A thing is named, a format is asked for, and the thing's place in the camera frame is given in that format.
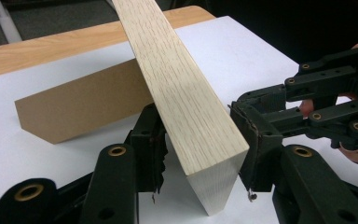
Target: white surface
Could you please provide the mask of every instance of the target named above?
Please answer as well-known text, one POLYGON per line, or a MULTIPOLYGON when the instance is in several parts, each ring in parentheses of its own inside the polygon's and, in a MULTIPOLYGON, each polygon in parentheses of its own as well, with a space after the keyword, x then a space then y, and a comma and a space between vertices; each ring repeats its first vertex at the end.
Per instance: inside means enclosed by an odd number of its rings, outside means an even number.
MULTIPOLYGON (((230 18, 181 28, 177 33, 225 105, 246 91, 283 83, 297 70, 294 62, 230 18)), ((132 58, 130 46, 123 43, 0 76, 0 197, 28 178, 50 178, 59 188, 88 174, 99 151, 123 142, 137 119, 124 119, 52 145, 21 129, 14 101, 132 58)), ((318 149, 342 178, 358 185, 358 165, 331 149, 328 140, 301 136, 285 142, 318 149)), ((258 193, 250 203, 239 179, 226 209, 207 217, 172 149, 165 164, 165 182, 155 195, 156 204, 151 193, 140 195, 142 223, 278 223, 271 194, 258 193)))

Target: dark background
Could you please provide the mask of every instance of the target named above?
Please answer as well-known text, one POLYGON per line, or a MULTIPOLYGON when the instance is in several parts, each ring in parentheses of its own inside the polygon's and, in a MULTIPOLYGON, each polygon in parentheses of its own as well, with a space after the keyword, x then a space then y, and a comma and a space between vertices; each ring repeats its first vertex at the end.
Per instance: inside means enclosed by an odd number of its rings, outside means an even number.
POLYGON ((358 0, 226 0, 211 4, 215 16, 231 16, 298 63, 358 43, 358 0))

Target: brown cardboard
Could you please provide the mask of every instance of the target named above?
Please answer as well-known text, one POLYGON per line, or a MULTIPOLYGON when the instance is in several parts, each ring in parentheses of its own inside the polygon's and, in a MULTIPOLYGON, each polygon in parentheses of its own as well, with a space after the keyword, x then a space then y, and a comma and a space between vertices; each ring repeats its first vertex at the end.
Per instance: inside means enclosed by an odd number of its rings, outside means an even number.
POLYGON ((131 60, 15 102, 22 129, 52 144, 141 112, 153 102, 131 60))

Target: wooden tabletop edge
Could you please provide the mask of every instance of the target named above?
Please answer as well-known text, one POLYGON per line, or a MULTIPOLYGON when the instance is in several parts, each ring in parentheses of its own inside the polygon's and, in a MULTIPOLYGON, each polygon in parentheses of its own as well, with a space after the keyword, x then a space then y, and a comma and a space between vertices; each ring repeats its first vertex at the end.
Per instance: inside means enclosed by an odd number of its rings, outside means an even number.
MULTIPOLYGON (((164 12, 173 28, 214 19, 201 7, 164 12)), ((127 41, 120 21, 0 46, 0 75, 127 41)))

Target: light wood plank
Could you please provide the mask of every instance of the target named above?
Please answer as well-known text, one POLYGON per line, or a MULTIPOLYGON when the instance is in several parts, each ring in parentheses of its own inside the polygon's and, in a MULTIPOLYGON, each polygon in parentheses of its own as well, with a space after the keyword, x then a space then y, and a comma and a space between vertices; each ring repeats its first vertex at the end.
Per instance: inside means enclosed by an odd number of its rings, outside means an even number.
POLYGON ((209 215, 222 210, 248 149, 154 0, 113 0, 188 181, 209 215))
MULTIPOLYGON (((200 7, 164 12, 175 28, 214 18, 200 7)), ((0 75, 127 41, 118 21, 0 46, 0 75)))

